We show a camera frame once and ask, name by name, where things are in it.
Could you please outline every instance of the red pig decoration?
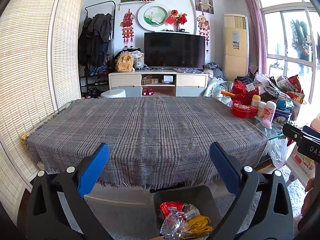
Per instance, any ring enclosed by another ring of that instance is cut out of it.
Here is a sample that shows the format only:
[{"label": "red pig decoration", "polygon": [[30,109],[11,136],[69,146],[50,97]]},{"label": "red pig decoration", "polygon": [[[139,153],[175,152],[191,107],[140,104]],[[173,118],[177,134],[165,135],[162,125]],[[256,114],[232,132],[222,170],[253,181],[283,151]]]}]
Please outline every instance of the red pig decoration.
[{"label": "red pig decoration", "polygon": [[122,27],[122,38],[123,38],[123,43],[125,44],[125,48],[128,48],[128,44],[129,44],[129,39],[130,39],[130,44],[131,44],[131,48],[132,46],[132,42],[133,42],[133,20],[135,19],[134,14],[132,14],[132,12],[129,11],[124,15],[123,17],[123,21],[122,23],[120,23],[120,26]]}]

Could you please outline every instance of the orange handle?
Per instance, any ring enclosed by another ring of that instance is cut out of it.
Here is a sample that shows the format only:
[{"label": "orange handle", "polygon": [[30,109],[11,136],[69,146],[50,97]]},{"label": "orange handle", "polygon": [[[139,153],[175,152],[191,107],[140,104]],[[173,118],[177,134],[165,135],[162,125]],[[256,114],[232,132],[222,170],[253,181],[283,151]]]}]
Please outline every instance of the orange handle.
[{"label": "orange handle", "polygon": [[233,93],[230,93],[230,92],[227,92],[227,91],[224,91],[224,90],[221,90],[220,92],[222,95],[225,95],[225,96],[228,96],[228,97],[234,97],[235,94]]}]

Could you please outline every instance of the white wall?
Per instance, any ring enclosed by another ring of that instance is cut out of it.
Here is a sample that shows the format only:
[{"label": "white wall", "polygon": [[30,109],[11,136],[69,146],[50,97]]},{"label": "white wall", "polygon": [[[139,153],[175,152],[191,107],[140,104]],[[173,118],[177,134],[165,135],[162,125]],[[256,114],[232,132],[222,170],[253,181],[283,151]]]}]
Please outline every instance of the white wall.
[{"label": "white wall", "polygon": [[[80,28],[82,29],[83,21],[85,19],[86,12],[84,7],[104,2],[107,0],[83,0],[82,10],[80,16]],[[134,28],[134,42],[133,46],[141,48],[142,51],[144,49],[144,33],[147,32],[144,28],[142,28],[138,21],[137,15],[138,10],[144,5],[143,3],[136,4],[126,4],[121,5],[121,10],[118,11],[120,0],[113,0],[116,3],[116,20],[115,20],[115,54],[119,52],[124,44],[122,38],[122,28],[120,27],[120,23],[123,20],[124,14],[130,9],[130,11],[136,16],[136,19],[133,21]],[[171,10],[176,9],[179,12],[186,13],[188,22],[181,26],[181,28],[185,29],[186,32],[194,33],[195,30],[195,17],[202,14],[202,12],[197,11],[196,16],[193,13],[193,4],[194,0],[156,0],[157,2],[165,4]],[[223,42],[223,15],[226,13],[237,13],[244,14],[248,16],[248,11],[245,5],[244,0],[213,0],[213,8],[214,15],[205,13],[207,20],[209,20],[210,24],[210,34],[209,34],[209,53],[206,54],[205,62],[216,62],[223,65],[223,55],[224,55],[224,42]],[[112,12],[112,4],[101,4],[91,8],[88,8],[89,17],[94,17],[97,13],[111,13]]]}]

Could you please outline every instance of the white stool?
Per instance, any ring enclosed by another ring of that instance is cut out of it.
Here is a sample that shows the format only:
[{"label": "white stool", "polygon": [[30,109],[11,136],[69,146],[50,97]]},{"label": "white stool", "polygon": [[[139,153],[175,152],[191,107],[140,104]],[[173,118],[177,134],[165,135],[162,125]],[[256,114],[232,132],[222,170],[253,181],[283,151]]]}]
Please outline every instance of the white stool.
[{"label": "white stool", "polygon": [[101,98],[125,98],[124,89],[111,89],[109,91],[101,93]]}]

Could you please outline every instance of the blue gripper pad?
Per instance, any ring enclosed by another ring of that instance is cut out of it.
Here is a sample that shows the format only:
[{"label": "blue gripper pad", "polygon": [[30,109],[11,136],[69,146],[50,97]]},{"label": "blue gripper pad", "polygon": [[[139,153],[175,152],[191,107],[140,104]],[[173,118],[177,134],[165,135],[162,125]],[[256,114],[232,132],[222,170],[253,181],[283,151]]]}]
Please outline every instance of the blue gripper pad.
[{"label": "blue gripper pad", "polygon": [[108,160],[109,147],[106,144],[101,144],[79,177],[78,191],[81,197],[91,192]]},{"label": "blue gripper pad", "polygon": [[242,165],[235,157],[227,155],[218,142],[211,144],[209,154],[227,190],[239,197],[241,193]]}]

